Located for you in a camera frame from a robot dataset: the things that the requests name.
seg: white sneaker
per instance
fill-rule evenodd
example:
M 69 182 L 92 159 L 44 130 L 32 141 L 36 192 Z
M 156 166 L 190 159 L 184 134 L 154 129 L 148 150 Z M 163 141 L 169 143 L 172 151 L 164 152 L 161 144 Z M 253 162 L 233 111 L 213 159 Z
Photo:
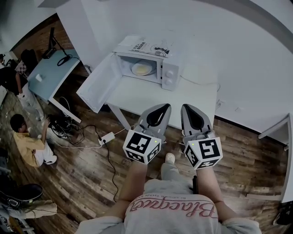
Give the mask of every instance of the white sneaker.
M 167 153 L 166 154 L 166 158 L 165 158 L 165 162 L 172 162 L 173 164 L 175 163 L 175 155 L 172 153 Z
M 53 164 L 56 161 L 57 161 L 57 156 L 53 155 L 52 158 L 49 161 L 47 161 L 47 162 L 44 161 L 44 162 L 45 162 L 45 164 L 50 165 L 50 164 Z

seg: power strip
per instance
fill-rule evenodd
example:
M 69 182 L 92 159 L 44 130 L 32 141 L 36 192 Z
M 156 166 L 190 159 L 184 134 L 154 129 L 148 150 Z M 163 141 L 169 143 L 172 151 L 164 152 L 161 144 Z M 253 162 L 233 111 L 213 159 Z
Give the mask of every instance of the power strip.
M 107 135 L 104 135 L 103 137 L 101 137 L 102 140 L 99 140 L 100 145 L 104 145 L 104 140 L 106 141 L 106 143 L 108 143 L 109 141 L 115 139 L 115 135 L 113 132 L 108 133 Z

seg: gray shirt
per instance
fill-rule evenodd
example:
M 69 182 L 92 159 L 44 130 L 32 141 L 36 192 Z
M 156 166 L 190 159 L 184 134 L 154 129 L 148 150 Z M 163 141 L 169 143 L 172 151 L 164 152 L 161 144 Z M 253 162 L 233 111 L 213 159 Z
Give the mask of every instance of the gray shirt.
M 219 223 L 215 204 L 182 183 L 151 180 L 127 208 L 125 220 L 101 217 L 81 222 L 76 234 L 261 234 L 245 218 Z

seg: microwave knob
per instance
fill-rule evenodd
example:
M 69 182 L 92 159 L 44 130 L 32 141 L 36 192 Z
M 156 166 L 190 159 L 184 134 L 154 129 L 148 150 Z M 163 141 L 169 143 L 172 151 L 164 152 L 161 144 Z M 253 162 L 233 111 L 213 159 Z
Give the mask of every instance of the microwave knob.
M 166 79 L 165 85 L 171 85 L 173 84 L 173 81 L 171 79 Z
M 166 76 L 169 77 L 169 78 L 172 78 L 174 75 L 173 71 L 167 71 L 166 72 Z

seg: yellow shirt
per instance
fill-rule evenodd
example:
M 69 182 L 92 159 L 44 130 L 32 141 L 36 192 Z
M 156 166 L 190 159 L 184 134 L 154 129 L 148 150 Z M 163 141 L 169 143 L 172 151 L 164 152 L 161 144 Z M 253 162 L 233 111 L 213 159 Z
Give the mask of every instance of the yellow shirt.
M 25 162 L 31 166 L 39 167 L 35 155 L 33 154 L 34 149 L 43 150 L 45 144 L 41 139 L 31 138 L 29 133 L 13 133 L 19 153 Z

